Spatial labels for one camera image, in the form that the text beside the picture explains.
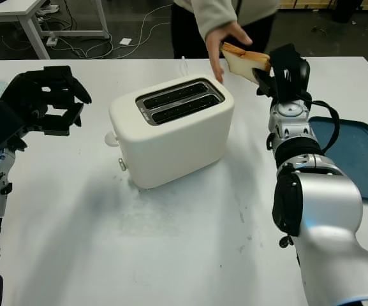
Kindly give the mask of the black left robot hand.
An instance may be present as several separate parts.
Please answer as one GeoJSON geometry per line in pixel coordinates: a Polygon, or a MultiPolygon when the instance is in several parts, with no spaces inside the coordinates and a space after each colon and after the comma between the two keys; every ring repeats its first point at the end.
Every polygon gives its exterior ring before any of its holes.
{"type": "Polygon", "coordinates": [[[39,131],[54,136],[68,136],[70,126],[80,127],[82,109],[92,103],[69,66],[45,66],[18,74],[1,101],[19,117],[20,133],[39,131]]]}

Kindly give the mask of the person's bare hand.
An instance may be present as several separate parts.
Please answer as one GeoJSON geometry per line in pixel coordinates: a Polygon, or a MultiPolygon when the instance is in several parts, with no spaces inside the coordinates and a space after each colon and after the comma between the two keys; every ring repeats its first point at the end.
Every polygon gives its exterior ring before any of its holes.
{"type": "Polygon", "coordinates": [[[209,62],[216,80],[223,82],[224,70],[220,64],[220,54],[224,39],[232,36],[244,45],[252,45],[253,41],[241,26],[233,21],[212,30],[205,39],[209,62]]]}

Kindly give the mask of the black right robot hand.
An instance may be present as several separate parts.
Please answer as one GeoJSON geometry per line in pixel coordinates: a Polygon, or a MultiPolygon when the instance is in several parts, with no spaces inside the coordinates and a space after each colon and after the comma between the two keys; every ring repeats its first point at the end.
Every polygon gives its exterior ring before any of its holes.
{"type": "Polygon", "coordinates": [[[273,103],[285,104],[302,99],[307,93],[310,67],[306,60],[277,61],[271,70],[253,68],[253,76],[258,83],[257,95],[272,99],[273,103]]]}

